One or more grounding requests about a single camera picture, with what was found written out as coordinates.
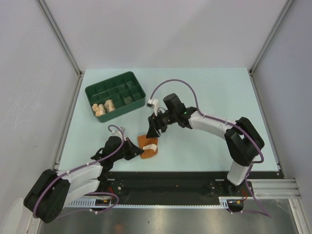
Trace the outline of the orange brown underwear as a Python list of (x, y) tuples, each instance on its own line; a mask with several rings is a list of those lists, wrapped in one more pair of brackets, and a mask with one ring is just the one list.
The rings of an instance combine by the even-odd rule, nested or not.
[(147, 138), (146, 135), (137, 137), (138, 146), (143, 150), (141, 159), (154, 157), (158, 153), (158, 138)]

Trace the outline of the beige navy-trimmed underwear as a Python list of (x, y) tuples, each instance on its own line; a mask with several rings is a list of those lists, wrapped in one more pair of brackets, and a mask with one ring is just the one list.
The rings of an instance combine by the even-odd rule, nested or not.
[(103, 106), (107, 113), (112, 112), (116, 109), (112, 99), (105, 101)]

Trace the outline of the peach boxer underwear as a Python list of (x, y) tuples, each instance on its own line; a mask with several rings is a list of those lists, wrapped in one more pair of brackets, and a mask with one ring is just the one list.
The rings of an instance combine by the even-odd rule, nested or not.
[(97, 103), (93, 104), (92, 110), (95, 113), (96, 117), (102, 116), (107, 113), (103, 104), (97, 104)]

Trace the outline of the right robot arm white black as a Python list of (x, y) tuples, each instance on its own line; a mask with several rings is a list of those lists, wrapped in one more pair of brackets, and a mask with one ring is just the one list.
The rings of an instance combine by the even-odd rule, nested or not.
[(235, 122), (208, 117), (196, 107), (185, 107), (179, 97), (172, 93), (163, 99), (167, 109), (160, 110), (159, 100), (149, 99), (147, 106), (153, 109), (148, 117), (149, 129), (147, 138), (160, 137), (167, 126), (178, 124), (181, 128), (201, 130), (226, 141), (233, 160), (227, 174), (225, 191), (229, 195), (237, 195), (242, 191), (242, 182), (249, 172), (251, 164), (265, 146), (262, 137), (250, 120), (241, 117)]

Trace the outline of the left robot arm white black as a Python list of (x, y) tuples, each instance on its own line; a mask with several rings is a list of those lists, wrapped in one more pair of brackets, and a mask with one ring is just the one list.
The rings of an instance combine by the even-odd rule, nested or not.
[(47, 169), (26, 195), (23, 205), (44, 223), (57, 218), (64, 206), (89, 193), (104, 194), (108, 183), (100, 177), (112, 169), (114, 162), (131, 160), (144, 151), (128, 138), (111, 136), (86, 164), (68, 171)]

